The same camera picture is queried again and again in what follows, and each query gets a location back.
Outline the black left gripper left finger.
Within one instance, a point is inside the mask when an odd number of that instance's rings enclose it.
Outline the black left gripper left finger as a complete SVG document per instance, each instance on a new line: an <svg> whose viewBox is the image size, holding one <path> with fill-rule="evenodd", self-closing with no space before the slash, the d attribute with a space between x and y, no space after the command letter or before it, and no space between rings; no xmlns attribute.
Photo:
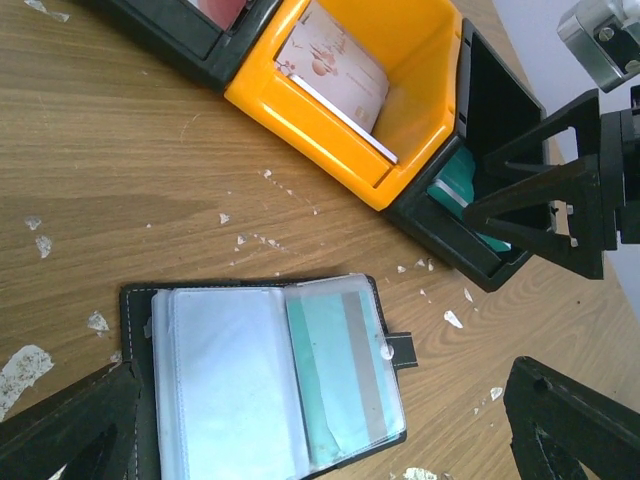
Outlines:
<svg viewBox="0 0 640 480"><path fill-rule="evenodd" d="M1 423L3 479L123 479L141 393L136 363L107 365Z"/></svg>

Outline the black leather card holder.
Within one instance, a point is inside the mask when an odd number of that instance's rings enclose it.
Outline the black leather card holder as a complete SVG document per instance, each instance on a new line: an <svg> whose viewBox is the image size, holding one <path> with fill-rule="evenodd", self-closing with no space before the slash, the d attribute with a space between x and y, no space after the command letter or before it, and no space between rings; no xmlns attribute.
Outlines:
<svg viewBox="0 0 640 480"><path fill-rule="evenodd" d="M128 477L313 479L403 443L407 422L395 442L323 470L310 462L286 299L359 289L372 292L400 394L413 339L388 330L369 275L124 286L122 355L142 382Z"/></svg>

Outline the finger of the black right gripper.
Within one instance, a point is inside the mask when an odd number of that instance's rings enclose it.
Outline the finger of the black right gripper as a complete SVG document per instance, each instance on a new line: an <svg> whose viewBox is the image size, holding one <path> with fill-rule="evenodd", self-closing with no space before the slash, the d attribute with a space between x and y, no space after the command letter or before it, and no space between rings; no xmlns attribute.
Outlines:
<svg viewBox="0 0 640 480"><path fill-rule="evenodd" d="M604 214L595 155L552 166L463 211L479 233L503 240L586 279L604 278Z"/></svg>
<svg viewBox="0 0 640 480"><path fill-rule="evenodd" d="M551 137L574 129L578 157L600 151L599 91L587 90L536 126L483 157L485 170L492 176L513 182L547 172L551 165L524 161L524 154L541 149Z"/></svg>

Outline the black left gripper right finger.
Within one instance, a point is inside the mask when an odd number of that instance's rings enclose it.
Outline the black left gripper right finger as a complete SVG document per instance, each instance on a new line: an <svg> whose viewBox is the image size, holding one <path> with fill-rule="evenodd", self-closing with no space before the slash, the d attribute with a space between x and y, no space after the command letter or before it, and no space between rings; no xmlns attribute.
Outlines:
<svg viewBox="0 0 640 480"><path fill-rule="evenodd" d="M639 477L639 414L539 361L514 360L503 403L522 479Z"/></svg>

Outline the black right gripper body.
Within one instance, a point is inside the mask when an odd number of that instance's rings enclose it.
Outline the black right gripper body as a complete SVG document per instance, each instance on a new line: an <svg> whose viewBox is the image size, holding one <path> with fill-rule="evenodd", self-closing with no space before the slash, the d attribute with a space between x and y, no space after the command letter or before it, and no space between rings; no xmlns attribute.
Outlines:
<svg viewBox="0 0 640 480"><path fill-rule="evenodd" d="M601 116L600 181L604 249L639 243L639 86L630 107Z"/></svg>

